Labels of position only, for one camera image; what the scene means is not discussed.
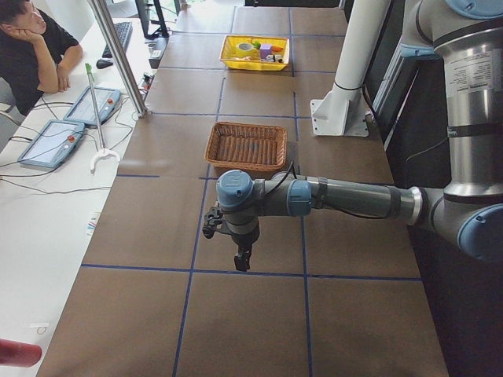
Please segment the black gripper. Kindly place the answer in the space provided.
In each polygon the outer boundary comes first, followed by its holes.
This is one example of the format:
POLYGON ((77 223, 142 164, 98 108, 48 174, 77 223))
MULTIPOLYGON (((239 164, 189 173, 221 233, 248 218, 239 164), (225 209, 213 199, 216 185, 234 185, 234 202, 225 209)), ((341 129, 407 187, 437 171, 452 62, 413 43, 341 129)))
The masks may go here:
POLYGON ((253 243, 259 238, 259 224, 229 225, 231 238, 237 245, 234 255, 234 265, 237 271, 247 272, 250 269, 250 259, 253 243))

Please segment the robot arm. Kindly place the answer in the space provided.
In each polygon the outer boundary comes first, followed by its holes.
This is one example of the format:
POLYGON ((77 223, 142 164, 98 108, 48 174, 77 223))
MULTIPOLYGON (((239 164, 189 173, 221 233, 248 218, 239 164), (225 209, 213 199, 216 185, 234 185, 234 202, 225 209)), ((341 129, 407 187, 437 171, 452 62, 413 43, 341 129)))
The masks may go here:
POLYGON ((270 181, 225 172, 203 234, 229 235, 235 267, 250 267, 262 216, 337 210, 368 219, 399 218, 439 234, 483 262, 502 260, 502 4, 408 1, 402 55, 444 63, 450 183, 445 188, 368 185, 294 173, 270 181))

